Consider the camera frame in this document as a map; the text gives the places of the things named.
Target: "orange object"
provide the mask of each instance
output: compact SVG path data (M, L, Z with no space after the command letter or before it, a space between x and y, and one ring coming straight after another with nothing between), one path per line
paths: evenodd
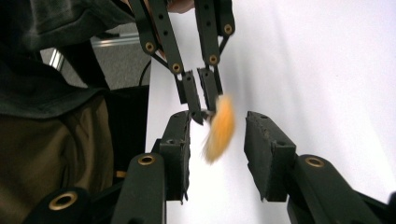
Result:
M216 102L217 112L211 120L210 132L205 143L205 159L209 163L216 161L227 149L235 130L233 101L228 95L221 95Z

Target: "black jacket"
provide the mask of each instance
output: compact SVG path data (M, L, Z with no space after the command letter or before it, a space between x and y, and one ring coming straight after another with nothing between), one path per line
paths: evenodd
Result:
M24 55L132 21L119 0L0 0L0 114L47 119L82 105L100 89L69 86L58 71Z

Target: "brass bushing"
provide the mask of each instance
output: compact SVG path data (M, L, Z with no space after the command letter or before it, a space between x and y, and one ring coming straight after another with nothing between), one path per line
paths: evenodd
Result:
M210 61L212 64L216 64L216 63L218 62L218 57L216 57L216 55L210 55L209 61Z
M150 165L155 162L155 158L150 155L142 156L137 160L137 162L139 162L140 165Z
M147 43L146 43L146 50L147 50L148 52L154 51L154 45L153 45L151 42L147 42Z
M308 165L310 166L314 166L318 168L324 166L324 162L315 157L308 157L305 159L305 162L308 163Z
M176 73L180 72L180 64L174 63L174 64L172 65L172 69L173 69L173 71L176 72Z
M78 196L74 191L67 191L58 197L52 199L49 203L49 209L53 211L59 211L65 209L76 202Z
M225 32L227 35L232 34L232 33L233 33L233 27L232 27L230 24L225 25L225 26L224 26L224 32Z

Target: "brass ring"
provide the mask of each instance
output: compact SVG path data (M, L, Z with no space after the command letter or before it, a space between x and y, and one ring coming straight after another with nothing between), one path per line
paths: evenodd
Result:
M147 50L148 52L154 51L154 45L153 45L151 42L147 42L147 43L146 43L146 50Z
M137 162L139 162L140 165L150 165L155 162L155 158L152 156L143 156L140 157Z
M178 73L180 71L180 64L174 63L172 65L172 69L174 70L174 72Z
M210 61L212 64L216 64L216 63L218 62L218 57L216 57L216 55L210 55L209 61Z
M64 198L69 198L69 201L65 203L60 203L59 201ZM65 209L76 202L78 195L74 191L67 191L58 197L52 199L49 203L49 209L53 211L59 211Z
M225 32L227 35L232 34L232 33L233 33L233 27L232 27L230 24L226 24L226 25L224 26L224 32Z
M308 163L308 165L311 165L314 167L323 167L324 166L324 162L318 158L315 158L315 157L308 157L305 159L305 162Z

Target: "dark fabric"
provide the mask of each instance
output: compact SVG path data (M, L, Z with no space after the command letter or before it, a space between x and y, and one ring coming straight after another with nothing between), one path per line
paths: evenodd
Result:
M107 92L105 100L114 150L114 169L127 171L131 159L145 152L149 86Z
M77 75L88 87L110 89L105 74L96 59L91 45L87 40L79 44L57 48L66 60L72 65Z
M112 184L113 150L103 96L53 119L0 115L0 223L21 223L48 194Z
M86 41L134 21L119 0L0 0L0 42L21 53Z
M54 118L99 92L71 87L55 69L21 55L80 43L133 21L117 1L0 0L0 114Z
M54 68L0 44L0 114L49 119L73 110L101 89L70 86Z

